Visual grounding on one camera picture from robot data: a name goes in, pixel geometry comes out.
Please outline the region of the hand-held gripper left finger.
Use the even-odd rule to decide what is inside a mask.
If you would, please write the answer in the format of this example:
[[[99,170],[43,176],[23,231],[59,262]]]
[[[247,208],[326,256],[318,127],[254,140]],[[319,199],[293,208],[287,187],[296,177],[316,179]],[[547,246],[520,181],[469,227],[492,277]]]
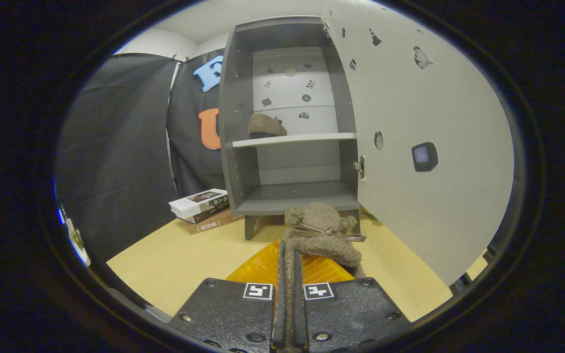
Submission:
[[[226,279],[204,279],[170,320],[170,327],[233,353],[275,351],[285,336],[280,249],[280,241],[275,241]]]

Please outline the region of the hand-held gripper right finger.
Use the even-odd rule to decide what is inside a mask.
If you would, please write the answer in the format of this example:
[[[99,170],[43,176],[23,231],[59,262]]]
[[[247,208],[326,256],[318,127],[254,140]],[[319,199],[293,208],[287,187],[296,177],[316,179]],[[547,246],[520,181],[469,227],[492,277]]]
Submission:
[[[304,284],[301,255],[295,275],[295,346],[306,353],[364,353],[412,330],[372,277]]]

